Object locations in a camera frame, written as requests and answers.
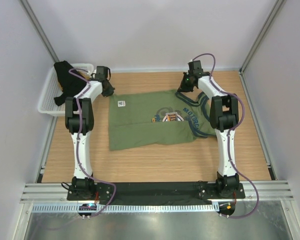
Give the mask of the green tank top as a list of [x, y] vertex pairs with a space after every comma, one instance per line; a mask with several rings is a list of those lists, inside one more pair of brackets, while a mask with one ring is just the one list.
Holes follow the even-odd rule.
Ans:
[[204, 92], [195, 100], [174, 89], [113, 95], [108, 112], [109, 150], [214, 137], [209, 112], [209, 98]]

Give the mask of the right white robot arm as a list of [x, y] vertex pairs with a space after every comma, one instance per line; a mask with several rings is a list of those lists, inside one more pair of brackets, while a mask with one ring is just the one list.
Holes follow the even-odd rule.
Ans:
[[235, 94], [224, 91], [213, 79], [210, 72], [205, 72], [199, 60], [188, 63], [188, 71], [176, 92], [177, 98], [190, 106], [198, 102], [189, 100], [183, 93], [189, 93], [198, 88], [210, 100], [208, 120], [215, 130], [219, 165], [215, 181], [215, 192], [221, 198], [232, 198], [239, 189], [240, 179], [235, 162], [235, 126], [239, 123], [239, 106]]

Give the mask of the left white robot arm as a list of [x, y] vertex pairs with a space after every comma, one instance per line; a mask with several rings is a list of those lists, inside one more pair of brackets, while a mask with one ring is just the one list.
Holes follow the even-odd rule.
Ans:
[[97, 66], [90, 80], [75, 70], [71, 68], [69, 74], [82, 80], [85, 86], [65, 100], [65, 127], [71, 134], [75, 162], [68, 194], [70, 198], [91, 200], [97, 194], [90, 162], [90, 138], [95, 123], [92, 103], [99, 95], [113, 95], [115, 88], [110, 84], [111, 70], [107, 66]]

